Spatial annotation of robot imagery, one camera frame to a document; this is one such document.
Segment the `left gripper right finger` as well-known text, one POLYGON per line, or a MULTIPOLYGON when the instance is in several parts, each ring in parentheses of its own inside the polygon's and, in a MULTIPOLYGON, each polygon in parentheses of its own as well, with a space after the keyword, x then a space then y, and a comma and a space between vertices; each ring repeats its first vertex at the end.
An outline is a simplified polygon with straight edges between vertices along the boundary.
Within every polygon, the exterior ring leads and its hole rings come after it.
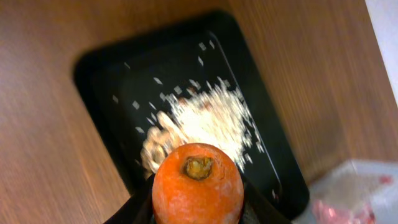
POLYGON ((244 202, 239 224, 291 224, 244 175, 241 178, 244 202))

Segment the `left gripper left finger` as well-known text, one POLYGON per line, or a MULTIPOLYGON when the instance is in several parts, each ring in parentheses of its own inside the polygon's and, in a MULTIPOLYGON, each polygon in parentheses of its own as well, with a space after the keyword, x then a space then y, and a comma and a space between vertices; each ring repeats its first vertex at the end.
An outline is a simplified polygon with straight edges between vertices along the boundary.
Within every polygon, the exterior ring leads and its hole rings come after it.
POLYGON ((144 185, 104 224, 151 224, 155 223, 152 208, 152 174, 144 185))

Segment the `orange carrot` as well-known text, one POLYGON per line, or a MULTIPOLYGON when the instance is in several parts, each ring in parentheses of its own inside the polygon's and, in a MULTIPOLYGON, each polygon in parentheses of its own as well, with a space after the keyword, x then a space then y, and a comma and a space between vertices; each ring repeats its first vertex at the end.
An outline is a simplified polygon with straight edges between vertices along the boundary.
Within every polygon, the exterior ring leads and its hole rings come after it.
POLYGON ((237 224, 243 202, 238 168, 209 144, 176 148, 154 176, 152 207, 157 223, 237 224))

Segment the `red snack wrapper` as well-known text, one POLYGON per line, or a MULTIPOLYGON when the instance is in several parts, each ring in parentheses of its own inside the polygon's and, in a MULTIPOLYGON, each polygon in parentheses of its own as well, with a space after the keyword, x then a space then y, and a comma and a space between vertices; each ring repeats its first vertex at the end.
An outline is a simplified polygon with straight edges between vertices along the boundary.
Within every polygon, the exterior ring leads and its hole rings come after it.
POLYGON ((371 197, 393 182, 390 175, 343 174, 313 193, 312 212, 318 223, 374 224, 371 197))

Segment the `rice and peanut shells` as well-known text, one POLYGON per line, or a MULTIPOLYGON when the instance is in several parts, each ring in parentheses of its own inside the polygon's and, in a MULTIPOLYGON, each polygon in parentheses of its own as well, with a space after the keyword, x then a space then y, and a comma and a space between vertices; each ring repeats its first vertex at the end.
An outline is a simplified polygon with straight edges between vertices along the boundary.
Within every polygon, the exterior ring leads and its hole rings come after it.
POLYGON ((171 46, 159 65, 129 72, 112 101, 138 136, 145 176, 177 147, 211 144, 244 170, 266 149, 221 45, 214 38, 171 46))

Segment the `clear plastic bin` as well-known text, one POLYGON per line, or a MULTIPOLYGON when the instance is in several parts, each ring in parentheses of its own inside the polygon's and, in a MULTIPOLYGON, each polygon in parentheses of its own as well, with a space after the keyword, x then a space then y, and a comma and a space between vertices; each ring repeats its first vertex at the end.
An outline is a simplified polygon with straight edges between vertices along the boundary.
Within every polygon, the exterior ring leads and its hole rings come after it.
POLYGON ((310 202, 293 223, 397 224, 397 162, 346 161, 309 190, 310 202))

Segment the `black rectangular tray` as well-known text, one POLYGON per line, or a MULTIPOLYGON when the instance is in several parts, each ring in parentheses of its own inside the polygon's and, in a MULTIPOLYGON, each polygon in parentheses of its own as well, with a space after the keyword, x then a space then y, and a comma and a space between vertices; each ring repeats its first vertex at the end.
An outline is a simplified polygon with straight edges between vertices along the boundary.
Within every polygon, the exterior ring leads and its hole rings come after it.
POLYGON ((105 45, 76 63, 79 94, 128 192, 145 181, 140 157, 158 111, 172 99, 226 85, 249 112, 243 174, 286 218, 309 191, 237 22, 223 11, 105 45))

